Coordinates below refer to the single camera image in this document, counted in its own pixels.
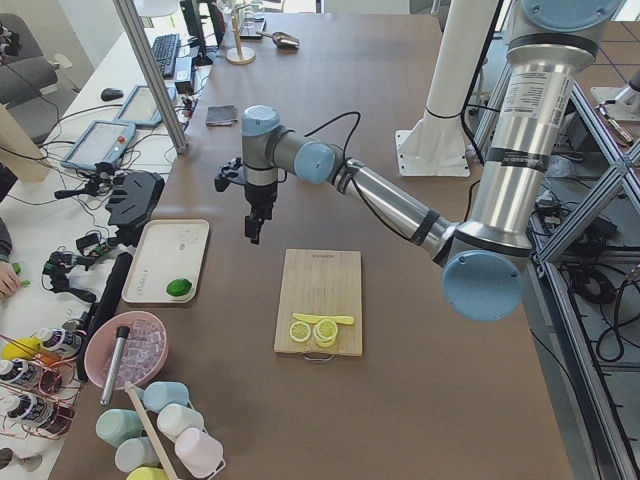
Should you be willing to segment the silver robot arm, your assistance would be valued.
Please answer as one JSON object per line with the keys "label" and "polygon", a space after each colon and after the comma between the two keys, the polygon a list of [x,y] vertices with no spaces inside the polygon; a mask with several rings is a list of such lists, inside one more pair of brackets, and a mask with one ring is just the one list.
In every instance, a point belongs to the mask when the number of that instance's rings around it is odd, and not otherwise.
{"label": "silver robot arm", "polygon": [[[462,118],[494,34],[497,1],[455,1],[445,22],[423,116],[395,134],[404,177],[466,176]],[[576,76],[592,65],[616,1],[518,1],[509,22],[510,76],[483,156],[467,219],[453,222],[350,157],[344,147],[285,127],[269,106],[241,116],[242,180],[251,211],[245,233],[259,239],[282,173],[332,185],[364,202],[400,238],[443,269],[447,303],[466,318],[495,321],[523,294],[531,250],[526,230],[557,142]]]}

